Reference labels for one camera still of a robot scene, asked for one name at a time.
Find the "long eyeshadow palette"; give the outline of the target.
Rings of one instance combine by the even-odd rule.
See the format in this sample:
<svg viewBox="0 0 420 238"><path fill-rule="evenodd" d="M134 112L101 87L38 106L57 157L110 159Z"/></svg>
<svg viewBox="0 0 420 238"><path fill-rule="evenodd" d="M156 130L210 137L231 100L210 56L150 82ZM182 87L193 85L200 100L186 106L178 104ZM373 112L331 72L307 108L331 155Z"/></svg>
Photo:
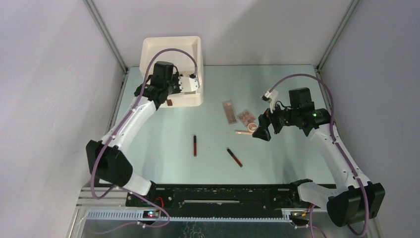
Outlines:
<svg viewBox="0 0 420 238"><path fill-rule="evenodd" d="M223 110L225 112L228 124L237 123L235 109L232 101L226 101L222 103Z"/></svg>

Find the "white drawer organizer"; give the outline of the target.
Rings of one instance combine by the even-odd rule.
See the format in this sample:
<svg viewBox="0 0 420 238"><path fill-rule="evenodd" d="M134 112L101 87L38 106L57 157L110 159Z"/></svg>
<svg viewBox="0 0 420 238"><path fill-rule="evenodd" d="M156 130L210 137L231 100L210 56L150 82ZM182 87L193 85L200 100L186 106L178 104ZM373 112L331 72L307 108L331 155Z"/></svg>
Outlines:
<svg viewBox="0 0 420 238"><path fill-rule="evenodd" d="M204 66L201 48L201 38L198 36L180 37L149 37L143 41L139 70L145 76L147 66L151 59L164 49L180 49L187 52L196 61L198 72L197 77L204 86ZM195 65L193 60L183 53L170 51L159 55L155 61L167 61L173 63L181 74L188 76L194 73Z"/></svg>

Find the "white top drawer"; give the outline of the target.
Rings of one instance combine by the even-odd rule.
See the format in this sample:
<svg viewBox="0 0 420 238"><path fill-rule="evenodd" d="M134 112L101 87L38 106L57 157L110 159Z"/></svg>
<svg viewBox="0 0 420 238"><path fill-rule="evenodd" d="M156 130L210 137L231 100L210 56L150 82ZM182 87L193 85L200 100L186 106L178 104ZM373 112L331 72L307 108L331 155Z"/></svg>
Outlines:
<svg viewBox="0 0 420 238"><path fill-rule="evenodd" d="M194 74L185 77L198 78ZM164 108L180 108L180 107L196 107L203 103L204 100L204 86L199 79L200 88L195 93L178 93L168 96L167 100L163 103Z"/></svg>

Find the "round cream compact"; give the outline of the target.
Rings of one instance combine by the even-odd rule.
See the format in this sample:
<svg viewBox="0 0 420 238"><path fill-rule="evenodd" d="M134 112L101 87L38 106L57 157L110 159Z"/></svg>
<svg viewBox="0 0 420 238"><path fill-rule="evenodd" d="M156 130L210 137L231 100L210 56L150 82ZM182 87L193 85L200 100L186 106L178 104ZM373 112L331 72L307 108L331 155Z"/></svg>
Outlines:
<svg viewBox="0 0 420 238"><path fill-rule="evenodd" d="M247 125L247 129L249 132L255 132L258 129L258 125L254 122L251 122Z"/></svg>

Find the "small square blush palette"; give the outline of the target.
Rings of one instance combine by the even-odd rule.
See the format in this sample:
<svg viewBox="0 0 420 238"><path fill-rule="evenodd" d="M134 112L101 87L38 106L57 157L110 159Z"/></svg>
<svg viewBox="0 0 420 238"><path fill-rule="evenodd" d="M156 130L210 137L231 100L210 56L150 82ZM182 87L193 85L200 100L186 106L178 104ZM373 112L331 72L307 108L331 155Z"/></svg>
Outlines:
<svg viewBox="0 0 420 238"><path fill-rule="evenodd" d="M247 127L250 123L253 123L256 120L256 117L248 110L244 110L237 115L239 121Z"/></svg>

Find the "dark red lip gloss tube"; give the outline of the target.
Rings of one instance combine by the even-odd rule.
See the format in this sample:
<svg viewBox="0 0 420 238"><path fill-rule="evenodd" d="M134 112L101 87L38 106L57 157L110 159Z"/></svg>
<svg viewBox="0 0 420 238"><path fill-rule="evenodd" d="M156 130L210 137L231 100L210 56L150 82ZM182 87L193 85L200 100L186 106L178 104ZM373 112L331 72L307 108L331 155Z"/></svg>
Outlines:
<svg viewBox="0 0 420 238"><path fill-rule="evenodd" d="M243 164L240 162L240 160L235 156L235 154L229 149L229 148L226 148L226 151L227 151L227 153L233 158L233 160L236 162L236 164L239 166L239 167L243 167Z"/></svg>

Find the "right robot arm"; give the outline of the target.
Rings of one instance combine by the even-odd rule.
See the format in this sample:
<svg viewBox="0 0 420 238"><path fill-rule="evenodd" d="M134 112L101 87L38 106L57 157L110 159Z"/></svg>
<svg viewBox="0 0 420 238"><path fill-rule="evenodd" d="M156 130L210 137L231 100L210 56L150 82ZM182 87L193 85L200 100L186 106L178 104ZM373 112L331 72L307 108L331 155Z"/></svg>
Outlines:
<svg viewBox="0 0 420 238"><path fill-rule="evenodd" d="M295 181L294 190L288 193L289 203L301 207L307 202L325 209L338 227L376 218L385 189L372 183L357 166L331 123L329 111L315 108L309 88L290 90L289 106L282 105L277 96L276 90L263 95L269 108L258 117L259 126L252 136L270 141L270 126L274 134L285 126L297 127L317 146L335 182L335 188L326 188L311 179Z"/></svg>

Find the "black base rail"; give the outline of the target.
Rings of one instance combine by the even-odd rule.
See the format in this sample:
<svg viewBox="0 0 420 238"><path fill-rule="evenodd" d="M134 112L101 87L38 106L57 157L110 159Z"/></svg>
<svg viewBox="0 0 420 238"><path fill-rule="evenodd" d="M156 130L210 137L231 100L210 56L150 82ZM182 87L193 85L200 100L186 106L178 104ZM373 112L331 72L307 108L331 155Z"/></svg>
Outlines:
<svg viewBox="0 0 420 238"><path fill-rule="evenodd" d="M172 218L285 218L309 210L292 184L157 184L145 196Z"/></svg>

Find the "aluminium frame rail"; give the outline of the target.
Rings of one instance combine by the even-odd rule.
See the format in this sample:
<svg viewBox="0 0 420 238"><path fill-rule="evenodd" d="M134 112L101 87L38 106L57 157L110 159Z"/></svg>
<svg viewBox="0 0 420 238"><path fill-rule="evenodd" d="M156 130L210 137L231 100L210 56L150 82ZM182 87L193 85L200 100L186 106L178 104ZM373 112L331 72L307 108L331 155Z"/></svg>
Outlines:
<svg viewBox="0 0 420 238"><path fill-rule="evenodd" d="M94 23L96 24L100 34L102 35L102 38L104 39L106 45L108 46L110 52L112 53L113 57L117 61L119 67L123 71L123 73L128 72L128 67L104 21L104 18L102 17L96 3L94 0L83 0L83 3L85 4L88 12L91 15L91 18L93 19Z"/></svg>

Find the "pink concealer tube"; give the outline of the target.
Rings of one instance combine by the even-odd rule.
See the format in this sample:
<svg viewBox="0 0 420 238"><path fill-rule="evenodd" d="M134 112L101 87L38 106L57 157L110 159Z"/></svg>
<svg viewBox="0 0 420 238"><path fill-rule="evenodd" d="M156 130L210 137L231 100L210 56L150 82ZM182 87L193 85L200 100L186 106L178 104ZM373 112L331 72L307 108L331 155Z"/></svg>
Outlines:
<svg viewBox="0 0 420 238"><path fill-rule="evenodd" d="M253 134L250 131L242 131L242 130L236 130L235 133L236 134L241 134L241 135L252 135Z"/></svg>

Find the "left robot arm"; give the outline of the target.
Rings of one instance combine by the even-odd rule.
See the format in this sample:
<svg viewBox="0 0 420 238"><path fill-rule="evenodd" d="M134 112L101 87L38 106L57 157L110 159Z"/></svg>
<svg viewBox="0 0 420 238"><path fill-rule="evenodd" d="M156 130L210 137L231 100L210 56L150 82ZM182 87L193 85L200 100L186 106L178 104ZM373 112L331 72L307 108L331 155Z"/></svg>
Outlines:
<svg viewBox="0 0 420 238"><path fill-rule="evenodd" d="M145 81L135 91L133 102L122 119L99 141L90 140L86 146L91 185L101 179L113 185L137 193L144 206L152 206L157 194L152 181L134 171L125 156L134 137L157 109L173 93L179 93L177 67L166 61L157 61L149 66L152 74L146 73Z"/></svg>

